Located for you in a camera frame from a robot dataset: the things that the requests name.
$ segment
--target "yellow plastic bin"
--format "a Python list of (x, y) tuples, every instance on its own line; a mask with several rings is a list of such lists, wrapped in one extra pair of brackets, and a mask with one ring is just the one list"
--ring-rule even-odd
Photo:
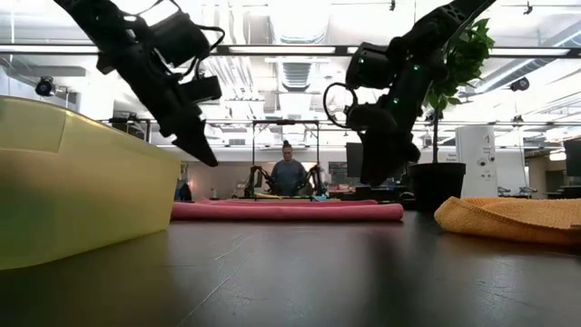
[(0, 270), (167, 228), (180, 160), (62, 107), (0, 96)]

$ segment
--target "table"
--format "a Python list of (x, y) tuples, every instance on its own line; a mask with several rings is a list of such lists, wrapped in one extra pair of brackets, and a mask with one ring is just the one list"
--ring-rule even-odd
[(0, 272), (4, 326), (577, 326), (581, 256), (403, 223), (172, 223)]

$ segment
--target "cable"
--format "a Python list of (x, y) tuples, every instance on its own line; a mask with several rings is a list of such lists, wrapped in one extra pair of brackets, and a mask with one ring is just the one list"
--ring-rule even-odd
[(349, 91), (351, 93), (351, 95), (353, 96), (353, 103), (351, 104), (351, 106), (353, 106), (354, 104), (358, 104), (357, 95), (355, 94), (355, 91), (353, 91), (352, 89), (348, 88), (346, 84), (339, 83), (339, 82), (335, 82), (335, 83), (329, 84), (329, 86), (327, 86), (327, 88), (325, 89), (325, 92), (323, 93), (323, 110), (325, 111), (325, 114), (327, 115), (327, 117), (329, 118), (329, 120), (334, 125), (336, 125), (336, 126), (338, 126), (340, 128), (349, 129), (349, 127), (347, 125), (341, 124), (341, 123), (337, 122), (337, 119), (335, 119), (335, 116), (334, 115), (330, 114), (329, 108), (327, 107), (327, 94), (329, 93), (329, 90), (333, 86), (342, 86), (345, 90), (347, 90), (347, 91)]
[[(150, 11), (150, 10), (152, 10), (152, 8), (154, 8), (154, 7), (155, 7), (155, 6), (157, 6), (158, 4), (162, 3), (163, 1), (165, 1), (165, 0), (157, 0), (155, 3), (153, 3), (153, 5), (150, 5), (150, 6), (149, 6), (147, 9), (145, 9), (145, 10), (142, 10), (141, 12), (139, 12), (139, 13), (137, 13), (137, 14), (135, 14), (135, 15), (141, 15), (141, 14), (145, 13), (146, 11)], [(178, 5), (178, 4), (175, 2), (175, 0), (170, 0), (170, 2), (171, 2), (173, 5), (175, 5), (176, 7), (178, 7), (178, 10), (179, 10), (179, 11), (182, 11), (182, 8), (180, 7), (180, 5)]]
[[(201, 30), (203, 31), (213, 31), (213, 32), (218, 32), (221, 33), (222, 35), (220, 35), (220, 37), (218, 37), (218, 40), (216, 40), (216, 42), (214, 42), (214, 44), (212, 46), (210, 46), (210, 52), (215, 49), (223, 40), (224, 37), (226, 37), (226, 32), (224, 32), (223, 29), (221, 29), (220, 27), (217, 26), (204, 26), (204, 25), (197, 25)], [(198, 58), (193, 58), (192, 62), (190, 63), (190, 66), (188, 67), (188, 70), (185, 71), (185, 73), (183, 74), (183, 76), (187, 76), (189, 74), (192, 73), (192, 71), (195, 70), (195, 79), (200, 79), (200, 63), (202, 62), (202, 60), (199, 60)]]

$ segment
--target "person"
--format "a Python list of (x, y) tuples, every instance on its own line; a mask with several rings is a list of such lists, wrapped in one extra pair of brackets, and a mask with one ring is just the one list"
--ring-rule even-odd
[(271, 177), (277, 186), (277, 195), (294, 196), (307, 172), (302, 163), (292, 159), (292, 145), (289, 141), (284, 141), (282, 145), (282, 158), (274, 165)]
[(185, 201), (191, 202), (192, 199), (192, 191), (190, 191), (190, 186), (188, 185), (188, 180), (186, 179), (178, 179), (177, 186), (175, 187), (175, 196), (173, 197), (174, 201)]

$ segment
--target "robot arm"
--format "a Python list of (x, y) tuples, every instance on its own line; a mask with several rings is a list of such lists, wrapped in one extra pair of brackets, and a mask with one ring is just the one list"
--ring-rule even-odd
[(251, 167), (251, 174), (248, 177), (248, 183), (246, 184), (246, 188), (244, 189), (244, 197), (254, 197), (254, 187), (256, 181), (256, 173), (259, 173), (262, 178), (266, 181), (266, 184), (270, 188), (270, 193), (276, 194), (277, 193), (277, 186), (274, 179), (260, 166), (253, 166)]
[[(54, 1), (99, 49), (97, 68), (103, 74), (117, 70), (158, 121), (162, 135), (174, 134), (173, 144), (209, 166), (218, 165), (205, 138), (205, 121), (197, 103), (218, 99), (222, 91), (215, 76), (200, 78), (198, 67), (212, 50), (202, 30), (223, 31), (196, 25), (173, 0), (169, 1), (176, 12), (152, 26), (139, 15), (121, 11), (110, 0)], [(168, 68), (168, 64), (178, 67), (192, 58), (186, 74), (174, 74)], [(196, 77), (180, 84), (194, 68)]]
[(307, 186), (307, 184), (310, 182), (311, 178), (313, 181), (313, 189), (314, 189), (315, 194), (317, 196), (322, 196), (323, 194), (325, 194), (327, 192), (327, 190), (325, 190), (325, 185), (323, 184), (322, 179), (320, 177), (320, 166), (318, 164), (315, 164), (305, 174), (305, 178), (300, 182), (300, 184), (297, 185), (297, 187), (295, 189), (295, 193), (298, 193), (302, 188)]
[[(351, 58), (345, 86), (354, 95), (345, 111), (347, 125), (363, 143), (361, 182), (379, 185), (391, 172), (419, 159), (411, 130), (434, 81), (447, 78), (444, 54), (458, 37), (495, 0), (454, 0), (418, 20), (411, 31), (389, 46), (363, 43)], [(389, 88), (375, 104), (358, 104), (353, 90)], [(326, 107), (326, 94), (323, 103)]]

